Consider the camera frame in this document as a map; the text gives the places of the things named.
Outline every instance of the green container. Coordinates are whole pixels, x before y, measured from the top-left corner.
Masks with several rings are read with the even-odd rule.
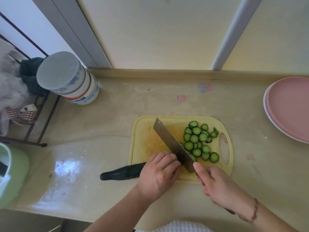
[[[0,209],[7,206],[19,193],[29,170],[25,152],[0,143],[0,161],[8,166],[4,177],[0,176]]]

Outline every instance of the forearm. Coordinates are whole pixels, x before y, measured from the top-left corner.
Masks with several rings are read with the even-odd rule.
[[[132,232],[139,219],[151,205],[141,191],[134,187],[119,203],[108,210],[84,232]]]
[[[254,210],[255,201],[251,197],[251,199],[246,199],[239,214],[247,220],[250,220],[253,216]],[[257,218],[252,222],[252,226],[259,232],[298,232],[260,202],[257,207]]]

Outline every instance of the cucumber slice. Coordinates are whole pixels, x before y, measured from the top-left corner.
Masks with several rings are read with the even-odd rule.
[[[198,142],[198,136],[193,134],[191,137],[190,137],[190,141],[193,142],[193,143],[197,143]]]
[[[196,156],[196,157],[200,157],[201,154],[202,154],[202,152],[201,152],[200,149],[194,149],[194,150],[192,151],[192,154],[194,154],[194,156]]]
[[[207,135],[206,135],[206,134],[200,134],[199,140],[200,140],[201,142],[206,142],[206,140],[207,140]]]
[[[210,157],[210,153],[202,153],[202,159],[203,160],[208,160]]]
[[[187,127],[187,128],[185,128],[184,133],[185,134],[192,134],[192,129]]]
[[[201,133],[202,133],[202,134],[206,134],[206,135],[207,135],[207,137],[209,137],[209,136],[210,136],[210,134],[209,134],[209,132],[208,132],[208,131],[202,130],[202,131],[201,131]]]
[[[203,144],[202,144],[201,142],[197,142],[197,147],[198,147],[198,149],[201,149],[202,146],[203,146]]]
[[[217,135],[219,135],[219,131],[214,127],[214,132],[217,133]]]
[[[189,156],[193,159],[194,162],[197,161],[197,158],[195,157],[195,155],[193,155],[193,154],[190,153]]]
[[[186,142],[184,144],[184,148],[186,148],[186,150],[191,151],[193,149],[194,145],[192,142]]]
[[[196,135],[199,135],[201,133],[201,128],[200,127],[194,127],[192,128],[192,132]]]
[[[210,148],[209,146],[207,146],[207,145],[204,145],[204,146],[202,147],[202,151],[203,151],[204,153],[210,153],[210,152],[211,152],[211,148]]]
[[[212,142],[212,139],[211,139],[211,137],[208,137],[207,139],[206,139],[206,141],[205,141],[206,143],[211,143]]]
[[[216,163],[219,161],[219,155],[216,152],[211,152],[211,162]]]
[[[213,138],[216,138],[216,137],[218,136],[218,134],[217,134],[215,131],[212,131],[212,132],[211,132],[211,136],[212,136]]]
[[[201,125],[201,129],[203,129],[203,130],[208,130],[208,125],[207,125],[207,124],[202,124],[202,125]]]
[[[198,125],[198,122],[197,121],[191,121],[189,123],[189,125],[191,125],[192,127],[196,127]]]
[[[183,139],[184,139],[186,142],[190,141],[190,137],[191,137],[191,134],[184,134],[184,135],[183,135]]]

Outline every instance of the cutting board handle hole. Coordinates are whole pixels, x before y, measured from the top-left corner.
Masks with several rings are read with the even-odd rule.
[[[220,148],[220,154],[221,154],[223,163],[225,165],[228,165],[230,162],[230,149],[229,149],[229,144],[227,143],[227,139],[224,133],[220,134],[219,148]]]

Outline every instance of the knife blade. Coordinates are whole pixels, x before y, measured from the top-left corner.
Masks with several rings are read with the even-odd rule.
[[[186,150],[179,144],[179,142],[173,137],[173,135],[158,118],[155,120],[153,129],[156,131],[165,145],[170,149],[170,151],[177,156],[178,160],[185,167],[185,169],[189,173],[194,173],[194,160],[189,156]]]

